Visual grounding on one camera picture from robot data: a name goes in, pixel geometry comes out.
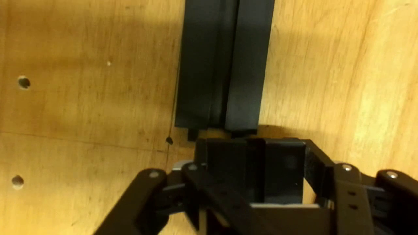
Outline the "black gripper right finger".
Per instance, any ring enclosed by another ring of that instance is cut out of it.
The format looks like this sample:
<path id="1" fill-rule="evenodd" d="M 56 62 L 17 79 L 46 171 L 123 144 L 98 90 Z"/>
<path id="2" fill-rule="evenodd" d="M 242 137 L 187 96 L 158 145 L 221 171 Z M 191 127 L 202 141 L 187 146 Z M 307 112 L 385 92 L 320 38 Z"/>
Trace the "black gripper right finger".
<path id="1" fill-rule="evenodd" d="M 334 235 L 418 235 L 418 180 L 388 169 L 368 176 L 304 141 L 304 178 L 321 206 L 332 203 Z"/>

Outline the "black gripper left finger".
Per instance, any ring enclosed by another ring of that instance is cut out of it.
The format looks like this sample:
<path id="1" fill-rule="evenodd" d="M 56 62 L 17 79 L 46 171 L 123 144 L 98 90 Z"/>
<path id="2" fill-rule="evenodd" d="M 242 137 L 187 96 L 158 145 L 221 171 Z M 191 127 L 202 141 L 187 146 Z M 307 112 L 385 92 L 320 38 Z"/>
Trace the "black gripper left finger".
<path id="1" fill-rule="evenodd" d="M 145 169 L 94 235 L 158 235 L 178 213 L 202 235 L 261 235 L 261 216 L 251 204 L 195 159 L 170 173 Z"/>

